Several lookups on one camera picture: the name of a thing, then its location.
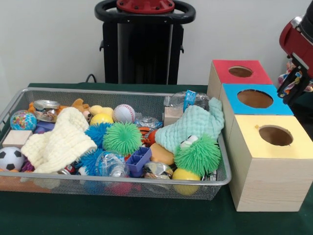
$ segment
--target mint green cloth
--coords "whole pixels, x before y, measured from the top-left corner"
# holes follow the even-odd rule
[[[176,147],[189,136],[202,137],[204,133],[217,140],[224,128],[222,103],[212,98],[209,101],[210,111],[193,105],[189,106],[182,117],[175,123],[165,126],[156,132],[156,142],[174,153]]]

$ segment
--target white wall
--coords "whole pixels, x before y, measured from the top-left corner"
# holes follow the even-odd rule
[[[30,82],[104,81],[100,0],[0,0],[0,111]],[[278,38],[311,0],[185,0],[197,18],[185,25],[179,84],[207,84],[212,59],[259,59],[273,80],[285,70]]]

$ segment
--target metal basket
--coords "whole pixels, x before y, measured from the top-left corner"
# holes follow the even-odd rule
[[[125,103],[131,105],[143,116],[162,120],[164,117],[163,100],[166,95],[172,94],[27,88],[18,92],[0,115],[0,145],[10,130],[11,114],[18,110],[28,109],[29,103],[38,99],[55,100],[68,106],[78,98],[82,98],[89,105],[97,104],[105,107],[116,107]],[[0,172],[0,190],[212,200],[221,186],[228,184],[231,179],[222,135],[219,136],[218,142],[223,158],[217,171],[216,181]]]

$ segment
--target white knit fabric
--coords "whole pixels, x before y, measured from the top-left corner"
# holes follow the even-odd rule
[[[35,173],[56,172],[97,148],[84,133],[88,127],[79,110],[71,107],[63,109],[54,129],[32,135],[21,151],[35,167]]]

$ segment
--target yellow box top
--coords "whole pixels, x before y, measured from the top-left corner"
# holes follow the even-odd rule
[[[253,158],[313,159],[313,142],[294,116],[235,115]]]

